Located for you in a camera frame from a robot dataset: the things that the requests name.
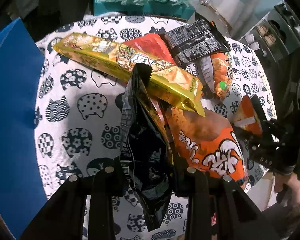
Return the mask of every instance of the teal box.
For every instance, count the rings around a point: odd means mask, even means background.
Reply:
[[[188,7],[185,4],[182,5],[171,5],[168,3],[160,2],[147,2],[144,6],[140,5],[122,5],[119,2],[101,2],[98,3],[97,0],[93,0],[93,15],[98,16],[107,12],[121,12],[126,15],[138,15],[138,16],[150,16],[150,15],[160,15],[160,16],[170,16],[177,17],[185,20],[189,20],[194,14],[195,9],[193,6]]]

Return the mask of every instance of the cat print tablecloth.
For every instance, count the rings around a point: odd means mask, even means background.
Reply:
[[[101,17],[72,23],[37,42],[45,55],[36,101],[34,138],[38,168],[47,199],[71,175],[91,176],[119,155],[119,128],[124,85],[104,73],[58,54],[52,46],[72,32],[124,42],[147,33],[165,33],[184,25],[171,19],[142,16]],[[234,80],[223,103],[202,99],[204,107],[231,120],[245,94],[257,94],[267,114],[275,118],[269,84],[254,51],[228,39]],[[252,187],[266,169],[245,159]],[[131,190],[113,197],[116,238],[120,240],[168,239],[184,234],[188,200],[172,195],[161,227],[148,232],[140,203]],[[83,239],[88,233],[87,198]]]

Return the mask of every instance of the snack package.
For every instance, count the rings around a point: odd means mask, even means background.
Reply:
[[[233,115],[233,124],[236,127],[252,132],[255,135],[261,136],[262,127],[260,123],[260,118],[256,113],[255,108],[256,110],[261,108],[262,112],[258,111],[258,113],[261,114],[260,117],[262,118],[262,120],[266,119],[258,96],[253,95],[250,99],[248,95],[245,95],[242,98],[237,111]]]
[[[176,64],[166,46],[164,41],[158,34],[149,33],[145,36],[141,36],[131,41],[125,41],[123,44],[144,51],[153,56],[161,58],[172,64]]]
[[[247,169],[231,124],[220,114],[205,112],[206,117],[175,107],[165,112],[176,151],[189,166],[215,178],[228,174],[245,188]]]
[[[187,71],[125,44],[83,33],[72,33],[53,49],[79,63],[127,82],[136,63],[152,67],[147,91],[175,107],[204,116],[200,102],[202,84]]]
[[[120,162],[141,203],[148,231],[160,227],[171,198],[172,152],[146,86],[151,67],[137,63],[123,96]]]
[[[231,87],[233,74],[229,53],[216,53],[196,62],[198,78],[223,101]]]
[[[171,55],[181,68],[200,57],[231,50],[228,41],[209,22],[196,13],[196,22],[175,28],[164,35]]]

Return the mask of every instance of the screw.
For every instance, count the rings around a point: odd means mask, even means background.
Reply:
[[[77,175],[71,175],[68,179],[69,179],[69,181],[74,182],[78,179],[78,176]]]
[[[229,175],[224,175],[222,178],[226,182],[230,182],[232,180],[232,178]]]
[[[194,168],[194,167],[188,167],[188,168],[187,168],[187,171],[188,171],[189,173],[195,173],[196,168]]]
[[[105,172],[106,173],[111,173],[111,172],[113,172],[114,171],[114,167],[112,167],[112,166],[109,166],[109,167],[106,167],[105,168]]]

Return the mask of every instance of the black wrapper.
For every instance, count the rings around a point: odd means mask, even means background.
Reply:
[[[146,92],[152,68],[135,65],[123,96],[120,162],[143,207],[148,231],[160,227],[171,198],[172,154]]]

